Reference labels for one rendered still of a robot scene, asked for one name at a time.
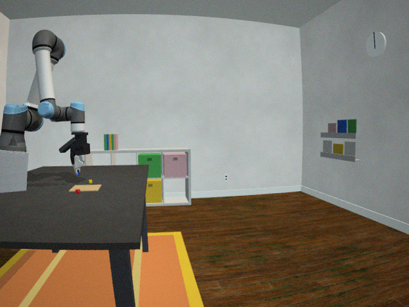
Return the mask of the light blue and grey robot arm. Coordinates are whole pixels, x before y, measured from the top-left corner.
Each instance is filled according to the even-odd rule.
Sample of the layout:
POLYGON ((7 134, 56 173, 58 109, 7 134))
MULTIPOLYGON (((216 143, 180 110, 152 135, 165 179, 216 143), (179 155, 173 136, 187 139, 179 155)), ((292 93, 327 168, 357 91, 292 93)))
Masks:
POLYGON ((59 107, 55 101, 52 71, 65 55, 65 44, 52 31, 44 29, 35 34, 32 49, 36 73, 27 102, 4 106, 0 150, 26 152, 24 131, 39 130, 44 118, 52 122, 70 121, 71 132, 85 131, 84 103, 72 102, 70 107, 59 107))

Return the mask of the tan flat mat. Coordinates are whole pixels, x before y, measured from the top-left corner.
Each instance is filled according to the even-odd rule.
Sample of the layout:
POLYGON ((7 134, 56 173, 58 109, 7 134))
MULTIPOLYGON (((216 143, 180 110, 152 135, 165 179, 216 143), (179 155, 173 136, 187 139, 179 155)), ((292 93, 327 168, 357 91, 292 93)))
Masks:
POLYGON ((76 189, 80 191, 98 191, 102 185, 75 185, 68 192, 75 192, 76 189))

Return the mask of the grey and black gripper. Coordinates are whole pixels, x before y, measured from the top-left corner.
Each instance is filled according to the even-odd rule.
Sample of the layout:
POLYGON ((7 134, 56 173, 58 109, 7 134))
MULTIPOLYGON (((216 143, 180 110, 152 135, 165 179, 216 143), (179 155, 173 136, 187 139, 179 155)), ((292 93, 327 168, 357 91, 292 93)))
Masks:
POLYGON ((88 132, 72 132, 72 135, 75 135, 76 142, 70 147, 70 159, 77 175, 77 172, 80 172, 80 168, 86 165, 82 155, 90 154, 90 144, 87 143, 88 132))

